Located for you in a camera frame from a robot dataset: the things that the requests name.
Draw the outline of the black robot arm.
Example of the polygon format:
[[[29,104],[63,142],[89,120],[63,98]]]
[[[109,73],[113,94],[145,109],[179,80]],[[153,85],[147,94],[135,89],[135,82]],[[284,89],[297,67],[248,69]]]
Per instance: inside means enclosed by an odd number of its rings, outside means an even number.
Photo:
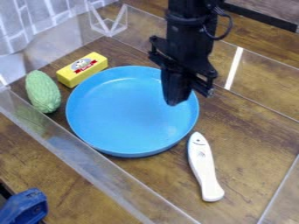
[[[189,100],[193,90],[214,94],[218,71],[210,63],[214,42],[225,39],[233,18],[221,8],[222,0],[169,0],[166,38],[150,37],[150,60],[162,69],[163,98],[175,106]]]

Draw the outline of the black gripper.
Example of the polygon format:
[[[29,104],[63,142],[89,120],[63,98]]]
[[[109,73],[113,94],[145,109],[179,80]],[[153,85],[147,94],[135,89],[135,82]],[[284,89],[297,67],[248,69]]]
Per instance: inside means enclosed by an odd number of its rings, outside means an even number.
[[[218,16],[229,18],[229,28],[215,36]],[[217,40],[225,39],[233,28],[233,18],[222,8],[207,9],[190,16],[166,12],[166,38],[153,36],[150,59],[162,69],[163,98],[170,106],[175,106],[190,98],[193,89],[205,97],[214,95],[214,79],[218,71],[210,63],[210,54]],[[169,68],[186,69],[175,71]]]

